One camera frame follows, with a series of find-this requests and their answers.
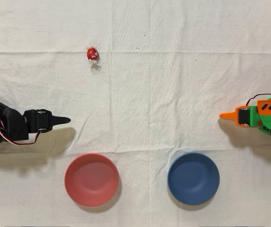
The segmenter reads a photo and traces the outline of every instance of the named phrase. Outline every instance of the black wire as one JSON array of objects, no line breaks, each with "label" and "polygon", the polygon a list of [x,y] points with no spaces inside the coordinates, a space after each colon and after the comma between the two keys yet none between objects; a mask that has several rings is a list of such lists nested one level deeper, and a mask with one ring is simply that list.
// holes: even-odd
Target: black wire
[{"label": "black wire", "polygon": [[257,96],[263,96],[263,95],[271,95],[271,93],[257,94],[257,95],[255,95],[254,97],[250,98],[250,99],[247,101],[246,105],[249,104],[250,100],[256,98]]}]

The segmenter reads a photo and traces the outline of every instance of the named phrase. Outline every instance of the candy wrapper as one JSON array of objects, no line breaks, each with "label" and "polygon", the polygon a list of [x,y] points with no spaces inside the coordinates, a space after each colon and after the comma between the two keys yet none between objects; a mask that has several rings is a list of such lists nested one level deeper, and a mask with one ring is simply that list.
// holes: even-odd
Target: candy wrapper
[{"label": "candy wrapper", "polygon": [[87,58],[90,65],[98,64],[99,62],[99,52],[97,51],[96,46],[87,45]]}]

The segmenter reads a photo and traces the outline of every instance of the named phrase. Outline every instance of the red wrapped candy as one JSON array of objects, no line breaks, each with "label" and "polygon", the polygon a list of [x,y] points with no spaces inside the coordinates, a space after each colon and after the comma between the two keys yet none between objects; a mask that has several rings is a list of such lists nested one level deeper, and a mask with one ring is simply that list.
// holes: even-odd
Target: red wrapped candy
[{"label": "red wrapped candy", "polygon": [[97,51],[95,46],[88,45],[87,46],[87,58],[91,65],[97,64],[99,62],[98,60],[99,52]]}]

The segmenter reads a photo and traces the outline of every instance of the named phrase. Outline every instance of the robotic arm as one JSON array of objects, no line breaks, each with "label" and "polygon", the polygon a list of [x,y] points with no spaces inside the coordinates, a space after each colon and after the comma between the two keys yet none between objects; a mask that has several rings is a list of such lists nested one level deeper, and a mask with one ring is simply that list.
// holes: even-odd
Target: robotic arm
[{"label": "robotic arm", "polygon": [[[36,142],[40,133],[51,131],[53,126],[69,123],[67,117],[56,117],[48,110],[27,110],[21,115],[18,111],[0,102],[0,143],[8,141],[15,145],[29,145]],[[28,140],[29,133],[36,133],[33,143],[17,143]]]}]

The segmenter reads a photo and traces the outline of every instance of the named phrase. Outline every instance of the blue bowl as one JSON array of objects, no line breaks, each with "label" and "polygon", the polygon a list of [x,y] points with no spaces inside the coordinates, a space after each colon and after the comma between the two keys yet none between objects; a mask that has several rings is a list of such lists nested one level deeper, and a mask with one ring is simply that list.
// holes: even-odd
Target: blue bowl
[{"label": "blue bowl", "polygon": [[167,184],[171,194],[187,205],[207,202],[220,184],[216,164],[206,155],[189,152],[178,157],[170,166]]}]

